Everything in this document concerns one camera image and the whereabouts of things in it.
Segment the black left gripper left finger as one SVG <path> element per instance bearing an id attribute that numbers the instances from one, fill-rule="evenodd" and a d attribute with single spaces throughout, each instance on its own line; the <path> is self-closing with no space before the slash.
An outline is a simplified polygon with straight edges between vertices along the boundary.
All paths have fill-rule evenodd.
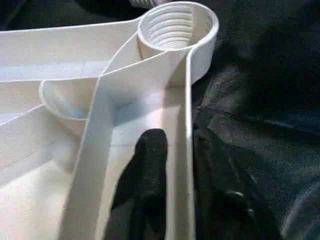
<path id="1" fill-rule="evenodd" d="M 168 141 L 160 128 L 138 138 L 116 184 L 106 240 L 163 240 L 166 237 Z"/>

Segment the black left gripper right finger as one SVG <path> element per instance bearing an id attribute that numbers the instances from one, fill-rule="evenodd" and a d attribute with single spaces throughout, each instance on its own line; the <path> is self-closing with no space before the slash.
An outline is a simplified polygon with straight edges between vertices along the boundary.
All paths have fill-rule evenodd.
<path id="1" fill-rule="evenodd" d="M 239 155 L 209 129 L 193 132 L 193 169 L 205 240 L 271 240 L 273 215 Z"/>

